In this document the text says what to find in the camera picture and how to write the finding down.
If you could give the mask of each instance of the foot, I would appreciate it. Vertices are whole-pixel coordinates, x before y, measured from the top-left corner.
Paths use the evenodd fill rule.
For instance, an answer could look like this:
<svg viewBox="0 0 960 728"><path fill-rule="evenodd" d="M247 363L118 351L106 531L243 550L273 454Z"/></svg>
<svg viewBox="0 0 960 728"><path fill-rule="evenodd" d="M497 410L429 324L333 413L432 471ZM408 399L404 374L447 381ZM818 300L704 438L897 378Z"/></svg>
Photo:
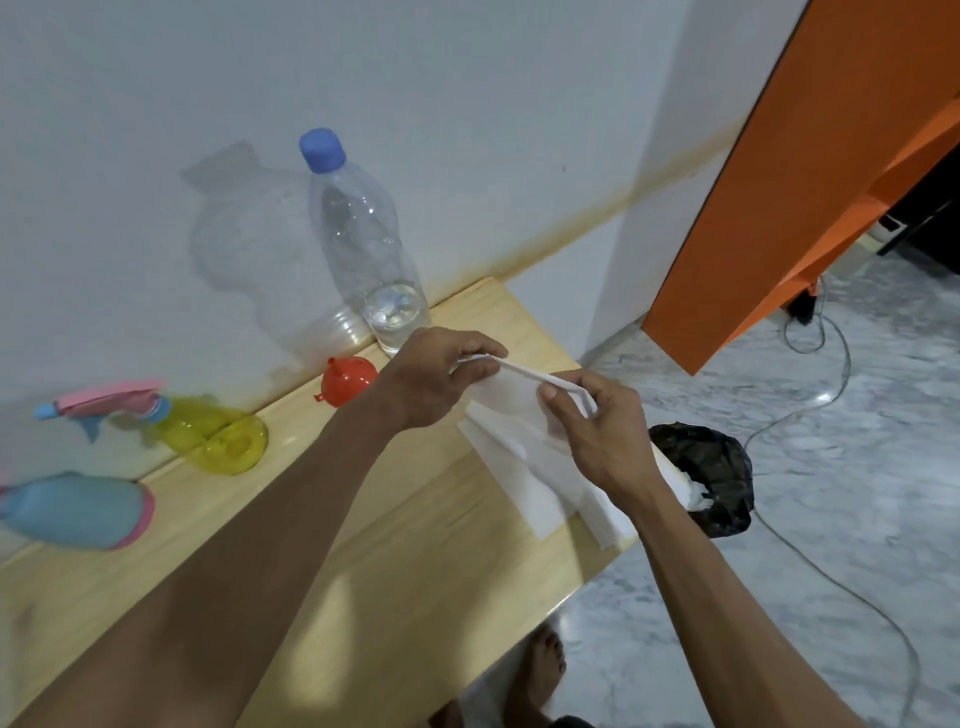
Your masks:
<svg viewBox="0 0 960 728"><path fill-rule="evenodd" d="M464 728L464 716L456 700L448 702L426 722L430 728Z"/></svg>
<svg viewBox="0 0 960 728"><path fill-rule="evenodd" d="M537 724L531 717L542 717L540 708L560 685L565 672L564 644L557 633L545 624L527 645L520 670L510 686L503 710L506 728Z"/></svg>

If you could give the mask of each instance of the yellow spray bottle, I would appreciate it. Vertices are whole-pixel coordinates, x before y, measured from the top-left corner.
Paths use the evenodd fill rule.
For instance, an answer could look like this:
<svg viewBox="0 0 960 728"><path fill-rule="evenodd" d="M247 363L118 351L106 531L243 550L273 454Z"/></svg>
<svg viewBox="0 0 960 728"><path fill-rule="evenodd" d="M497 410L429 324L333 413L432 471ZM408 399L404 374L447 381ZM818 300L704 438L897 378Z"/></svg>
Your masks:
<svg viewBox="0 0 960 728"><path fill-rule="evenodd" d="M263 457L267 426L260 418L202 398L164 397L158 390L165 386L164 379L147 379L94 387L42 404L34 415L76 420L93 442L107 415L130 412L170 449L209 473L243 473Z"/></svg>

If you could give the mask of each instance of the black trash bag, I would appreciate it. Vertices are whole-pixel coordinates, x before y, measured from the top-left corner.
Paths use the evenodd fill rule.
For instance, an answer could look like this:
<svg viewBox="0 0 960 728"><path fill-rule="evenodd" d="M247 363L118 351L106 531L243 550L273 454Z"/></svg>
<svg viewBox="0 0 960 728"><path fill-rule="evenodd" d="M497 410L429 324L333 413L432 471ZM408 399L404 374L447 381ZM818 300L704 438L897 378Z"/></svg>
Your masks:
<svg viewBox="0 0 960 728"><path fill-rule="evenodd" d="M713 504L703 511L690 511L690 518L704 533L718 539L750 527L754 466L739 442L715 429L684 423L655 425L650 428L650 440L691 480L707 487Z"/></svg>

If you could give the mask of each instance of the wooden tabletop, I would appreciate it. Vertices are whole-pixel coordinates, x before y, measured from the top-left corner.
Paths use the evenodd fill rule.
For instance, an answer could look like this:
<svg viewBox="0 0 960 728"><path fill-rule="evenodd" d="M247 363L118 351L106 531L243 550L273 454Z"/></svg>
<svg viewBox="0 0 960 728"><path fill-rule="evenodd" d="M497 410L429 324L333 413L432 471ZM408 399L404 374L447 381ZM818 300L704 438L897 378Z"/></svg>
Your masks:
<svg viewBox="0 0 960 728"><path fill-rule="evenodd" d="M543 371L575 367L499 282L433 309ZM377 346L363 354L379 369ZM31 546L0 568L14 616L16 710L265 488L332 414L319 378L264 408L270 446L247 473L177 460L144 483L154 522L115 552ZM487 472L456 424L398 436L373 467L242 726L402 726L457 694L621 551L601 551L573 517L545 541Z"/></svg>

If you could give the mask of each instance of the forearm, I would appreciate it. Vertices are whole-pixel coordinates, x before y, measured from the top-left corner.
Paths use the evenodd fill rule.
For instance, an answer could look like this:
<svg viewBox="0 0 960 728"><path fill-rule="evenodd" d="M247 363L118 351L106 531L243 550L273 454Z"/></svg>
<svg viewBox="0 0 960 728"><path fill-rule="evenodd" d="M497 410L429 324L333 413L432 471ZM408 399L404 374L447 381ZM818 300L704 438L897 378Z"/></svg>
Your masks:
<svg viewBox="0 0 960 728"><path fill-rule="evenodd" d="M714 724L863 728L669 490L643 492L626 511Z"/></svg>
<svg viewBox="0 0 960 728"><path fill-rule="evenodd" d="M393 435L376 406L361 398L338 411L16 725L233 725Z"/></svg>

